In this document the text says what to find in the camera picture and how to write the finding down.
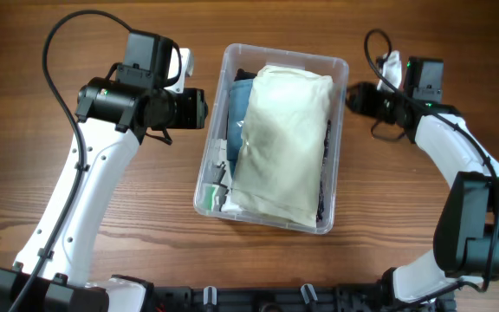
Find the red navy plaid shirt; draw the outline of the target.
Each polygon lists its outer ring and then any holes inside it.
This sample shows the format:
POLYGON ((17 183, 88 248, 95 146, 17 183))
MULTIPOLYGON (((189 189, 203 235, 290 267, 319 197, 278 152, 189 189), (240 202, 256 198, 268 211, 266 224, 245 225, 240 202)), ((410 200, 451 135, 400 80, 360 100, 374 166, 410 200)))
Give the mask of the red navy plaid shirt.
POLYGON ((327 128, 325 139, 323 142, 324 151, 323 158, 321 163, 321 178, 320 178, 320 190, 319 190, 319 203, 316 212, 316 222, 319 223, 323 219, 323 213, 325 210, 325 176, 326 176, 326 168, 327 168, 327 158, 328 158, 328 150, 329 150, 329 138, 331 133, 331 120, 327 121, 327 128))

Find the blue jeans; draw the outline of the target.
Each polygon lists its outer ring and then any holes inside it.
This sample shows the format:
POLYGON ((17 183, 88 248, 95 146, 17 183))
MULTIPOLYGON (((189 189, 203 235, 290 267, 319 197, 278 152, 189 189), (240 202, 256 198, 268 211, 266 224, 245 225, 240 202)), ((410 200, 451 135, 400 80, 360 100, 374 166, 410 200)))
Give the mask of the blue jeans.
POLYGON ((249 105, 252 85, 252 79, 234 81, 229 92, 226 152, 231 173, 235 171, 238 154, 243 143, 243 120, 249 105))

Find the white printed t-shirt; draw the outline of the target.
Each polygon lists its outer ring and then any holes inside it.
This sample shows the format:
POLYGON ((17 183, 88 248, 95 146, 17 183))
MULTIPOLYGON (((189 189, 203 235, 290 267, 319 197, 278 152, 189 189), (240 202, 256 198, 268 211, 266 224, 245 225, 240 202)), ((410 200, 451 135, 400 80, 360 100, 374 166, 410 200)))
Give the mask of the white printed t-shirt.
POLYGON ((227 160, 227 140, 213 139, 204 162, 204 208, 239 215, 243 209, 231 202, 233 163, 227 160))

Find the clear plastic storage container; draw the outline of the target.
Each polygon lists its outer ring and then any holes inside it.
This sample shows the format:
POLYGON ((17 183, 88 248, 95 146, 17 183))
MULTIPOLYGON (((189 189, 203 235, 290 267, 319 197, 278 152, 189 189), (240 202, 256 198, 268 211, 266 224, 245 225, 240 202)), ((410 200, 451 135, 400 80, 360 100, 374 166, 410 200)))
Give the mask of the clear plastic storage container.
POLYGON ((196 212, 329 232, 348 74, 338 57, 229 45, 194 193, 196 212))

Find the cream cloth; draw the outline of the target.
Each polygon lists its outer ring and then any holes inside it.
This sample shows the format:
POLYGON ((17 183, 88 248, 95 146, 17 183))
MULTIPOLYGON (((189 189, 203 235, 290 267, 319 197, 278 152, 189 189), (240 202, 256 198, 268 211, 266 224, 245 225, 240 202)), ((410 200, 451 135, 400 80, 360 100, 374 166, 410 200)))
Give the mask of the cream cloth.
POLYGON ((263 67, 243 120, 231 202, 255 214, 316 226, 334 81, 298 68, 263 67))

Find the black garment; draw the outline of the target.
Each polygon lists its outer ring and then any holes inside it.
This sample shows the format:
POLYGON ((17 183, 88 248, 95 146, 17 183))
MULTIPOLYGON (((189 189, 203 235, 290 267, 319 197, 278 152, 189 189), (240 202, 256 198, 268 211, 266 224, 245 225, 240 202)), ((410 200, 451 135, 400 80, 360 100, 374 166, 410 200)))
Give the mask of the black garment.
POLYGON ((248 72, 243 70, 242 68, 239 68, 237 70, 234 81, 253 80, 255 77, 256 77, 255 73, 248 72))

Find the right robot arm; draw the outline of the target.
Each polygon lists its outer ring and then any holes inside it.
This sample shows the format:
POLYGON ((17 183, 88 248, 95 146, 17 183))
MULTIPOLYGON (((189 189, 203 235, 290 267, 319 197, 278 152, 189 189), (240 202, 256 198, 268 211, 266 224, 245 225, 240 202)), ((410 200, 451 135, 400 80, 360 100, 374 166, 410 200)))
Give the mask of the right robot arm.
POLYGON ((393 51, 370 64, 379 82, 352 86, 348 108, 401 127, 450 187, 432 249, 382 276, 381 303, 402 309, 463 286, 486 291, 499 280, 499 162, 470 133, 462 114, 441 102, 442 61, 412 57, 402 69, 393 51))

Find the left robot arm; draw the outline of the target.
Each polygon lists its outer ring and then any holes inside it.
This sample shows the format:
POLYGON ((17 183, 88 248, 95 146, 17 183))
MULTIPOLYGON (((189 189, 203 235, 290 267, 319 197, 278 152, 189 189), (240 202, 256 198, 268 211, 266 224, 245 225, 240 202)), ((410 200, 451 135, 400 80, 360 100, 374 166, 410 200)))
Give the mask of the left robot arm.
POLYGON ((76 130, 34 233, 0 268, 0 311, 147 311, 151 283, 114 275, 89 280, 94 240, 113 191, 145 137, 200 129, 204 92, 187 88, 193 55, 173 40, 134 30, 125 58, 81 88, 76 130))

